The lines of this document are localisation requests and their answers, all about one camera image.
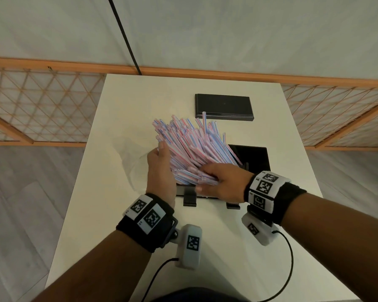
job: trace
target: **table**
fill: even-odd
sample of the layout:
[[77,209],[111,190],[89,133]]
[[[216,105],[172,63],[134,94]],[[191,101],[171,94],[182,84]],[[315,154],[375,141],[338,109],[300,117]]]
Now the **table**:
[[[322,196],[281,86],[273,83],[108,74],[60,234],[47,286],[115,229],[123,211],[143,188],[143,156],[157,146],[154,118],[194,118],[195,94],[250,96],[254,121],[217,120],[229,144],[267,147],[273,172]],[[131,171],[132,165],[138,163]],[[176,199],[179,225],[203,229],[197,271],[167,264],[157,276],[148,300],[188,286],[204,286],[257,301],[275,294],[287,279],[290,253],[278,237],[260,245],[242,225],[240,210],[219,200],[197,200],[183,207]],[[275,301],[355,299],[338,279],[291,237],[293,276]],[[141,300],[152,276],[175,256],[170,243],[153,254],[131,300]]]

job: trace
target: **wrist strap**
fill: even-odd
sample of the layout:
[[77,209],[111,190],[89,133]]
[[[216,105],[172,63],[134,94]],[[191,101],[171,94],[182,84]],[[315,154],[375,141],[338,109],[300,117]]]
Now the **wrist strap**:
[[153,253],[156,248],[165,246],[175,229],[178,221],[173,214],[174,209],[168,203],[154,194],[146,193],[125,211],[116,230]]
[[289,178],[263,171],[251,178],[244,200],[252,204],[249,210],[264,223],[280,225],[290,203],[306,192],[291,184]]

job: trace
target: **wooden floor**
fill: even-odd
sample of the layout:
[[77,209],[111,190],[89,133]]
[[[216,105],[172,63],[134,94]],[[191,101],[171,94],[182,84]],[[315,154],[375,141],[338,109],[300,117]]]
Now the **wooden floor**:
[[[0,147],[0,302],[44,289],[83,148]],[[324,197],[378,218],[378,152],[309,151]]]
[[0,147],[0,302],[44,289],[83,153]]

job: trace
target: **forearm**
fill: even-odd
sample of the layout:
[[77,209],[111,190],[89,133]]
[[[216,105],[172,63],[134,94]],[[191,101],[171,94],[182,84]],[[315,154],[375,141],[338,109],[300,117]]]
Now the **forearm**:
[[113,231],[33,302],[128,301],[151,253]]
[[303,194],[281,225],[363,301],[378,301],[378,219]]

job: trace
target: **black device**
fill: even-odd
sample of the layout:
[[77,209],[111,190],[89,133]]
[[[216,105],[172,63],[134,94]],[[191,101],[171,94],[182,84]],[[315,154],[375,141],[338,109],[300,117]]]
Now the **black device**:
[[[228,144],[232,151],[237,155],[242,162],[243,167],[251,173],[260,173],[261,171],[270,171],[269,157],[266,147],[254,147],[244,145]],[[194,185],[176,184],[176,196],[183,197],[184,207],[196,207],[196,198],[213,197],[197,196]],[[229,209],[239,209],[238,204],[227,203]]]
[[195,117],[201,118],[206,111],[208,119],[253,121],[249,96],[195,94]]

